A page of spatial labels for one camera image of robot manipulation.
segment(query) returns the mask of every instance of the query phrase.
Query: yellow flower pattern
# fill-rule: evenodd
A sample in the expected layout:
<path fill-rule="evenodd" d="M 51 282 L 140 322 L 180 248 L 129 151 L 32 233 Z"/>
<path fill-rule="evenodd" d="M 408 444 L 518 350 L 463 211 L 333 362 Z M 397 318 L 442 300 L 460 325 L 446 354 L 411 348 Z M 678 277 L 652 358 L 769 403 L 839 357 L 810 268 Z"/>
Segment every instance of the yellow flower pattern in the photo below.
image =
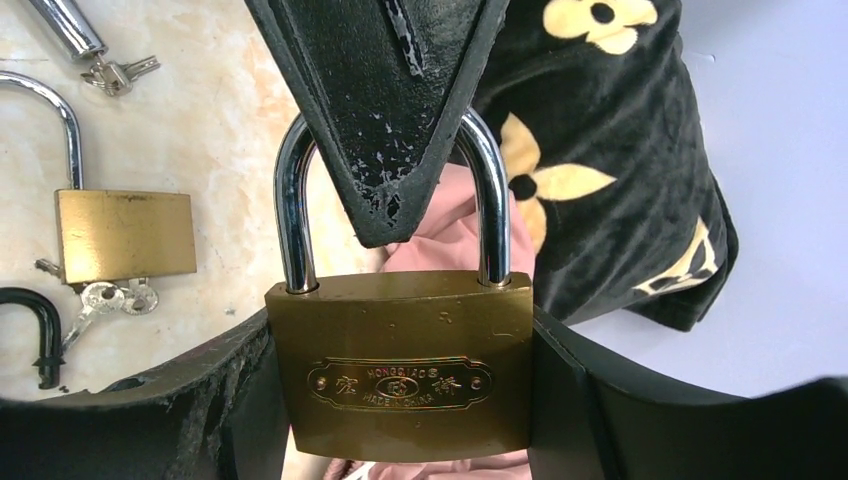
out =
<path fill-rule="evenodd" d="M 551 0 L 542 23 L 550 35 L 586 41 L 610 55 L 627 53 L 639 38 L 637 25 L 657 23 L 650 0 Z"/>
<path fill-rule="evenodd" d="M 537 253 L 545 243 L 548 230 L 547 216 L 540 199 L 554 202 L 575 200 L 615 182 L 615 178 L 603 172 L 576 163 L 537 169 L 542 157 L 539 144 L 524 122 L 512 113 L 501 127 L 501 154 L 510 184 L 516 190 L 518 210 Z M 518 190 L 529 191 L 529 194 L 521 195 Z"/>
<path fill-rule="evenodd" d="M 715 248 L 710 242 L 710 230 L 698 218 L 689 248 L 666 271 L 645 280 L 633 288 L 650 296 L 691 288 L 704 283 L 718 271 Z"/>

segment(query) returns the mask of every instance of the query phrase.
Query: pink fabric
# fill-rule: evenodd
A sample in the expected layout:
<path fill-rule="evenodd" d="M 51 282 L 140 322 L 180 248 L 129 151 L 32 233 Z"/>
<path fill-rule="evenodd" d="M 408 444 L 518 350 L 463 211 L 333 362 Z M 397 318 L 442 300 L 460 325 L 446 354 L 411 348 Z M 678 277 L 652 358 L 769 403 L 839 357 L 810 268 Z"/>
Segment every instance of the pink fabric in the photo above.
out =
<path fill-rule="evenodd" d="M 530 234 L 510 194 L 512 270 L 533 275 L 535 252 Z M 476 270 L 479 260 L 474 181 L 466 167 L 445 166 L 430 207 L 415 235 L 406 243 L 386 247 L 389 258 L 383 272 L 421 270 Z M 335 459 L 325 480 L 341 480 L 362 462 Z M 369 480 L 529 480 L 527 452 L 455 462 L 378 463 Z"/>

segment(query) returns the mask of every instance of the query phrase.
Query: white marble countertop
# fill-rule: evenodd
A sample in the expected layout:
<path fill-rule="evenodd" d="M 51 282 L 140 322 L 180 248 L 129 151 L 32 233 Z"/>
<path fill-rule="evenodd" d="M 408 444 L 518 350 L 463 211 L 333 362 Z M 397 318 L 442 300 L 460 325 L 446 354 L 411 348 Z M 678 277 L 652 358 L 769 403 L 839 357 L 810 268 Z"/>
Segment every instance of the white marble countertop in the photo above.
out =
<path fill-rule="evenodd" d="M 65 357 L 69 392 L 98 391 L 209 340 L 263 306 L 283 279 L 272 204 L 272 171 L 297 107 L 241 0 L 80 1 L 119 62 L 156 55 L 162 68 L 127 96 L 109 98 L 74 66 L 25 6 L 0 3 L 0 70 L 57 90 L 79 117 L 86 187 L 191 195 L 198 272 L 151 279 L 159 307 L 149 315 L 111 314 Z M 0 286 L 51 299 L 63 329 L 79 297 L 33 268 L 58 260 L 53 191 L 67 187 L 61 123 L 32 95 L 0 90 Z M 380 252 L 353 235 L 326 170 L 313 162 L 308 183 L 318 275 L 373 271 Z M 38 328 L 22 307 L 0 308 L 0 396 L 36 400 Z M 308 478 L 287 469 L 286 478 Z"/>

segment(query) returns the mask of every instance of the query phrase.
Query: white wall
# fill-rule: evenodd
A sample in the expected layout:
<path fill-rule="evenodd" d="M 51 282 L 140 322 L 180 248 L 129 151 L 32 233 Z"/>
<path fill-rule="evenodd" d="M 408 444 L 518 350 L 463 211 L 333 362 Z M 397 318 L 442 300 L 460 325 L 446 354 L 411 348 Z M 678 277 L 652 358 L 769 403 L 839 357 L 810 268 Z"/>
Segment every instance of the white wall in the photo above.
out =
<path fill-rule="evenodd" d="M 848 375 L 848 3 L 683 4 L 684 59 L 739 260 L 690 333 L 619 312 L 575 330 L 740 395 Z"/>

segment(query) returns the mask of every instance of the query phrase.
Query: padlock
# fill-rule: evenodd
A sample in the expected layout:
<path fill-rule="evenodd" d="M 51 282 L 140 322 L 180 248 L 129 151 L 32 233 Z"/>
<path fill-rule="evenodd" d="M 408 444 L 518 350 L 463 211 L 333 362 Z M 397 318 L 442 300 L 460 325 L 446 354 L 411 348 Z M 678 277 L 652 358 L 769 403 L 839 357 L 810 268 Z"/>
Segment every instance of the padlock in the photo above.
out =
<path fill-rule="evenodd" d="M 79 123 L 70 105 L 47 85 L 24 75 L 0 72 L 0 83 L 36 93 L 63 120 L 71 188 L 57 190 L 55 200 L 65 283 L 197 271 L 189 195 L 85 190 Z"/>
<path fill-rule="evenodd" d="M 527 448 L 533 291 L 510 273 L 506 173 L 469 110 L 457 137 L 477 188 L 479 271 L 315 276 L 299 116 L 278 154 L 275 201 L 286 282 L 265 296 L 297 449 L 382 462 Z"/>

